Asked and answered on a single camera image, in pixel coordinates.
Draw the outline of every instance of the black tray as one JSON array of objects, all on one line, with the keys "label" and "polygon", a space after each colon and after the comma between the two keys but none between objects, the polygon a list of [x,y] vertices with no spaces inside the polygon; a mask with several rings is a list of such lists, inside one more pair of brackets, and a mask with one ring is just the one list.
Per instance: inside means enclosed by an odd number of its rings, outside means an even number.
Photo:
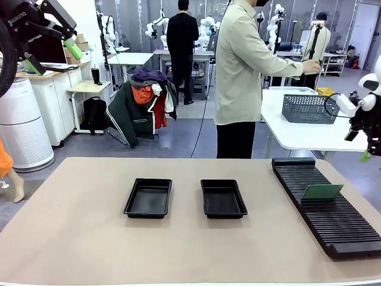
[{"label": "black tray", "polygon": [[338,194],[333,200],[303,200],[307,186],[331,184],[313,158],[275,158],[273,171],[305,223],[334,259],[381,256],[381,237],[362,215]]},{"label": "black tray", "polygon": [[209,219],[241,219],[248,214],[235,180],[201,180],[201,188]]},{"label": "black tray", "polygon": [[171,187],[172,180],[136,179],[123,213],[132,218],[164,218]]}]

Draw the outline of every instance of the black slotted rack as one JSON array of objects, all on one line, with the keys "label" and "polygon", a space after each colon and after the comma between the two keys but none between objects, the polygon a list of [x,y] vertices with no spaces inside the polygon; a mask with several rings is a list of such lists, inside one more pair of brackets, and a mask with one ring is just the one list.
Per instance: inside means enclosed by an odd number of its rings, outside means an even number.
[{"label": "black slotted rack", "polygon": [[273,171],[324,252],[334,259],[381,256],[381,237],[338,194],[334,200],[302,200],[309,185],[330,184],[313,158],[274,158]]}]

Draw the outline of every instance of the pile of clothes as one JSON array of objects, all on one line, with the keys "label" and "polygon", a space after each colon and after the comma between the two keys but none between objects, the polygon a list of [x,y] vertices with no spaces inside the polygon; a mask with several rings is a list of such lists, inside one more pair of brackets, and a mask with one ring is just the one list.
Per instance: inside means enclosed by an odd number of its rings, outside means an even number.
[{"label": "pile of clothes", "polygon": [[165,114],[177,119],[177,96],[174,85],[160,71],[140,67],[127,78],[105,114],[108,124],[133,148],[138,137],[154,139],[156,129],[167,127]]}]

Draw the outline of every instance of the white shirt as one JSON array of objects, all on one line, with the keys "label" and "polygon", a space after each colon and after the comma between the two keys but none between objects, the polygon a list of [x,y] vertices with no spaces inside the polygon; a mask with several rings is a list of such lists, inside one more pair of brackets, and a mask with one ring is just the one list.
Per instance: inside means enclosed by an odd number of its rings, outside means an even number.
[{"label": "white shirt", "polygon": [[261,40],[255,10],[245,0],[235,0],[221,23],[216,49],[217,125],[256,122],[261,118],[261,73],[300,76],[303,65],[273,55]]},{"label": "white shirt", "polygon": [[[308,39],[307,46],[303,48],[303,53],[304,53],[304,56],[302,59],[303,61],[307,61],[310,58],[310,51],[312,48],[312,44],[314,42],[315,31],[316,31],[316,27],[314,26],[311,31],[310,37]],[[325,27],[321,28],[320,33],[317,37],[313,60],[323,61],[324,53],[326,51],[326,48],[330,40],[331,40],[331,32]]]}]

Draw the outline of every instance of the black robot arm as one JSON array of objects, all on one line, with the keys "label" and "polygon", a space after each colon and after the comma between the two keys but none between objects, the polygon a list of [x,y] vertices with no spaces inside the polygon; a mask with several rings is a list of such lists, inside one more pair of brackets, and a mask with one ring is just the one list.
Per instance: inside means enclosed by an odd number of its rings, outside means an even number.
[{"label": "black robot arm", "polygon": [[[29,43],[34,39],[43,35],[61,39],[77,59],[82,57],[81,50],[71,38],[77,35],[77,24],[57,0],[44,0],[40,5],[34,0],[2,0],[0,6],[0,49],[4,57],[0,75],[0,97],[8,90],[9,87],[6,86],[12,84],[10,81],[14,80],[18,61],[24,61],[38,75],[46,72],[29,52]],[[60,25],[46,19],[45,14],[52,14]],[[3,70],[13,75],[6,77]]]}]

